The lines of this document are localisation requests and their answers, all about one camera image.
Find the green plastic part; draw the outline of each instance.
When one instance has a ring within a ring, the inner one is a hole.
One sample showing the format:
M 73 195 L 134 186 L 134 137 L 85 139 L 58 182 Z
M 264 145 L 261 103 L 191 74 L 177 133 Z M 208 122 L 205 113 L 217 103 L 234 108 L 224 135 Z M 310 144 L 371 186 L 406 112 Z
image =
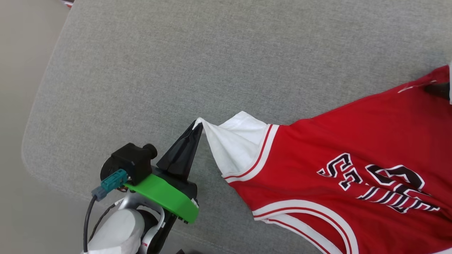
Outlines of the green plastic part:
M 128 183 L 124 186 L 159 204 L 188 223 L 194 223 L 198 216 L 199 208 L 185 194 L 154 174 L 150 174 L 137 186 Z

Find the red and white shirt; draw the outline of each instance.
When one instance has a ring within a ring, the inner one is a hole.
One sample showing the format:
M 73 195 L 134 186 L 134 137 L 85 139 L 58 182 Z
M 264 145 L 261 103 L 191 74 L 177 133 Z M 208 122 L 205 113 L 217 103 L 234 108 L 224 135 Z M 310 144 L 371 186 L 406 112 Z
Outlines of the red and white shirt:
M 452 253 L 452 107 L 423 86 L 449 67 L 291 125 L 202 122 L 254 219 L 325 254 Z

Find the garment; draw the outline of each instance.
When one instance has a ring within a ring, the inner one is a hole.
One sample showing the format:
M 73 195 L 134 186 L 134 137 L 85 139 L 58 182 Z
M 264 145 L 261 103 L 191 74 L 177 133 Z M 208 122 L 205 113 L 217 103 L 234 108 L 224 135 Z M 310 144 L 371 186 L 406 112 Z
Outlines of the garment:
M 424 92 L 449 67 L 291 125 L 202 122 L 254 219 L 326 254 L 452 253 L 452 106 Z

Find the gray fabric surface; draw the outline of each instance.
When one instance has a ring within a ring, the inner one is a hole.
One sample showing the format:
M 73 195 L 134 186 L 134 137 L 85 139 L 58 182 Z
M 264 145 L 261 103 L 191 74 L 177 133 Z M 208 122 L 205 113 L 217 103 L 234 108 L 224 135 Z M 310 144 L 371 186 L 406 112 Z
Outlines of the gray fabric surface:
M 86 199 L 104 160 L 127 142 L 152 143 L 162 155 L 197 117 L 219 124 L 245 110 L 289 124 L 384 91 L 452 59 L 451 6 L 77 0 L 36 96 L 24 163 Z M 190 180 L 199 186 L 199 219 L 177 223 L 173 241 L 204 253 L 319 253 L 288 230 L 253 221 L 205 139 Z

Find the floor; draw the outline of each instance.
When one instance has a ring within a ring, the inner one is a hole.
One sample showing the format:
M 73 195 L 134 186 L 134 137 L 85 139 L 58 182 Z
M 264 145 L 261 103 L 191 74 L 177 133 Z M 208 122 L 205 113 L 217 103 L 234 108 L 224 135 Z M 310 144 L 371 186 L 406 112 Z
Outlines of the floor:
M 33 98 L 69 13 L 59 0 L 0 1 L 2 253 L 80 253 L 87 204 L 50 191 L 21 161 Z M 102 211 L 94 211 L 98 218 Z

